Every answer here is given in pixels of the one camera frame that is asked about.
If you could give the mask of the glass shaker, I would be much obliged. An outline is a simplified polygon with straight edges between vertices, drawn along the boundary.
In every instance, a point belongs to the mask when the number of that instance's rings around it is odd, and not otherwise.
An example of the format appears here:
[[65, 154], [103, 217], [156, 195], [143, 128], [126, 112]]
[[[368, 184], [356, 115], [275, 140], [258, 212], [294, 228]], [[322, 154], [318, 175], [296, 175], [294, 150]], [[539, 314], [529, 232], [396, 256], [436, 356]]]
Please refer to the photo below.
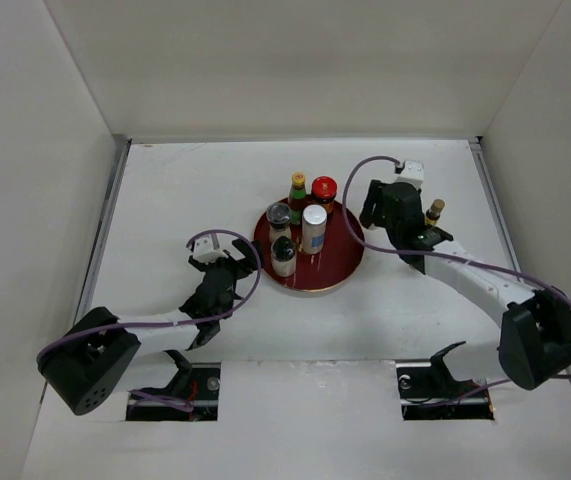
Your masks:
[[291, 239], [291, 209], [287, 203], [272, 203], [266, 210], [269, 224], [269, 243], [274, 244], [279, 238]]
[[271, 265], [275, 274], [282, 278], [292, 276], [296, 271], [296, 246], [286, 236], [280, 236], [271, 246]]

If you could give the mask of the red lid sauce jar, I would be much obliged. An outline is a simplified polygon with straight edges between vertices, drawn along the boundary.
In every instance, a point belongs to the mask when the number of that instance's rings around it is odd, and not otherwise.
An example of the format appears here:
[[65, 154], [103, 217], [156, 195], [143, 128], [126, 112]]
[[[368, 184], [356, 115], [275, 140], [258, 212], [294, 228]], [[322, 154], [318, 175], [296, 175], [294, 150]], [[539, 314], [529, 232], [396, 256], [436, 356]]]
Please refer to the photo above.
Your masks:
[[337, 191], [337, 182], [332, 177], [319, 176], [311, 185], [311, 203], [323, 207], [327, 216], [331, 218]]

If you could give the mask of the white tall canister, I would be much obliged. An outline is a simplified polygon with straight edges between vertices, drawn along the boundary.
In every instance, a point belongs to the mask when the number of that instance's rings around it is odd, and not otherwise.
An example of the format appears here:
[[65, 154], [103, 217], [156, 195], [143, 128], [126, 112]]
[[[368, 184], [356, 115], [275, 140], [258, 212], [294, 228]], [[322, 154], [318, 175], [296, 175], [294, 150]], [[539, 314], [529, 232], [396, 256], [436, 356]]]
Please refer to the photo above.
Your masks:
[[319, 253], [324, 246], [327, 224], [326, 210], [317, 204], [307, 206], [302, 213], [302, 249], [308, 255]]

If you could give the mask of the green label sauce bottle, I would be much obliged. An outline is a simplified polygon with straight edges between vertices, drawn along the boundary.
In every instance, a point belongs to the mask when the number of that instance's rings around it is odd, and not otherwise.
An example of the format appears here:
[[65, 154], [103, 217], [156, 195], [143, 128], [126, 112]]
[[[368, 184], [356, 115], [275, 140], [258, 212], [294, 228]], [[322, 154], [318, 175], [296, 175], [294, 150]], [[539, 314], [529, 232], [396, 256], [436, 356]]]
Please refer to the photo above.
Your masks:
[[302, 172], [295, 172], [291, 177], [288, 205], [291, 212], [291, 223], [300, 226], [303, 211], [308, 206], [306, 176]]

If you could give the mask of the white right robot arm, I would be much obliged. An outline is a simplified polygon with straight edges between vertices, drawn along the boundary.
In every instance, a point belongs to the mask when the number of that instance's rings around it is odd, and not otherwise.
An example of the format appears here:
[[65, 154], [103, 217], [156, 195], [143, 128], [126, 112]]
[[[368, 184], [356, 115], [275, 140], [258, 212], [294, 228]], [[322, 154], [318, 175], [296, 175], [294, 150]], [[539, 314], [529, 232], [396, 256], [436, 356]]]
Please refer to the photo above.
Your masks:
[[370, 182], [359, 221], [386, 231], [400, 258], [480, 308], [500, 328], [499, 365], [533, 390], [571, 366], [571, 309], [551, 289], [535, 289], [482, 268], [445, 230], [425, 223], [419, 190]]

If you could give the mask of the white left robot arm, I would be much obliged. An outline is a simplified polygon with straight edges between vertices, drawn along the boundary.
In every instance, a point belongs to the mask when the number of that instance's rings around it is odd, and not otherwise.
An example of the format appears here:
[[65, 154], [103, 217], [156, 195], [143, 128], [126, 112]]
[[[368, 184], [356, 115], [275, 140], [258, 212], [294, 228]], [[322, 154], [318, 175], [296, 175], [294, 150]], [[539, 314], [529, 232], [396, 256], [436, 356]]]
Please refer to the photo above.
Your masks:
[[133, 397], [132, 409], [151, 403], [185, 414], [196, 409], [198, 384], [184, 354], [220, 332], [249, 299], [237, 293], [238, 282], [259, 280], [265, 265], [259, 241], [234, 235], [242, 255], [236, 259], [218, 247], [218, 234], [208, 230], [189, 240], [188, 262], [203, 277], [176, 311], [128, 320], [96, 307], [38, 353], [39, 373], [75, 415], [119, 391]]

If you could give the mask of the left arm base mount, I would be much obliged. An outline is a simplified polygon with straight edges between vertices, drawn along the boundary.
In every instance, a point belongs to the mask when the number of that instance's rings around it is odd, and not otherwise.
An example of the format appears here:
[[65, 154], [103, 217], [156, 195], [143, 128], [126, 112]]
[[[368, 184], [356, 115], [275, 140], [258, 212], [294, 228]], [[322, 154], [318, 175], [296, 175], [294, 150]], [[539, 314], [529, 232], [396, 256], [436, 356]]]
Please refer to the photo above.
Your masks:
[[129, 394], [130, 422], [213, 422], [218, 419], [222, 365], [191, 363], [179, 351], [160, 355], [172, 376], [161, 386], [141, 387], [146, 396]]

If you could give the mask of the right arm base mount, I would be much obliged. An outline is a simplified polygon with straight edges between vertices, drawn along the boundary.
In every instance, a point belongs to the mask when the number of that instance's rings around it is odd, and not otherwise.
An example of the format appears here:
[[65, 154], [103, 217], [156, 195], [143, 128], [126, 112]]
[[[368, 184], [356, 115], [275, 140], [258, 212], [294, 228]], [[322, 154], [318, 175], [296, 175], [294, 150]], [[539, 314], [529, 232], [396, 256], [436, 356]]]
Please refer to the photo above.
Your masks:
[[463, 398], [484, 382], [456, 380], [447, 368], [445, 356], [464, 345], [451, 344], [427, 359], [396, 363], [401, 415], [406, 421], [494, 420], [487, 391]]

